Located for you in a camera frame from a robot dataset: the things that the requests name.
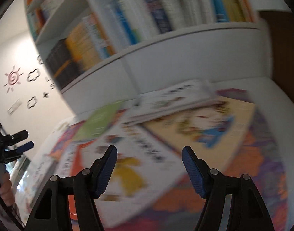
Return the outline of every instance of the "green book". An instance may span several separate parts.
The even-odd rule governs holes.
[[[96,109],[88,120],[80,127],[72,140],[93,140],[99,137],[112,122],[121,103],[122,101],[118,101]]]

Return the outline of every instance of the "stack of books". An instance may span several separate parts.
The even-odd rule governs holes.
[[[122,48],[184,27],[254,21],[247,0],[113,0],[106,11]]]
[[[59,89],[63,89],[82,72],[66,46],[65,39],[58,41],[46,59],[46,68]]]
[[[55,8],[56,4],[54,0],[44,0],[38,8],[27,14],[29,28],[34,40],[37,39]]]
[[[140,95],[127,113],[129,125],[147,122],[190,108],[206,107],[218,102],[211,84],[199,79]]]
[[[95,14],[91,14],[70,32],[66,45],[82,72],[115,54]]]

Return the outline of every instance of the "blue finger pad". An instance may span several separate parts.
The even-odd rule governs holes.
[[[95,191],[96,197],[100,197],[101,194],[103,194],[106,190],[106,187],[108,185],[110,176],[113,172],[113,169],[115,167],[117,161],[117,149],[114,147],[114,149],[111,151],[102,171],[100,172],[98,181],[97,181],[97,188]]]
[[[198,170],[196,164],[194,163],[194,160],[185,148],[182,150],[182,162],[185,166],[186,171],[188,172],[195,192],[199,194],[202,198],[205,198],[207,192],[204,188],[203,177]]]

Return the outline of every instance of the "finger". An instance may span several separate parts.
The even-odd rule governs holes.
[[[0,187],[0,194],[5,194],[8,191],[11,190],[12,187],[12,182],[10,180],[8,180],[7,182],[5,182],[1,187]]]
[[[2,182],[7,182],[8,180],[10,180],[10,173],[8,171],[6,171],[2,176],[1,176],[1,180]]]
[[[10,199],[8,199],[8,200],[4,200],[4,203],[8,206],[8,207],[10,207],[10,206],[12,206],[14,203],[15,203],[15,198],[14,198],[14,196],[12,196]]]

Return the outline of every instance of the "human hand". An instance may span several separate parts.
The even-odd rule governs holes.
[[[10,207],[15,203],[15,196],[11,190],[12,182],[10,181],[10,174],[8,171],[3,174],[1,181],[4,183],[0,187],[0,196],[4,203]]]

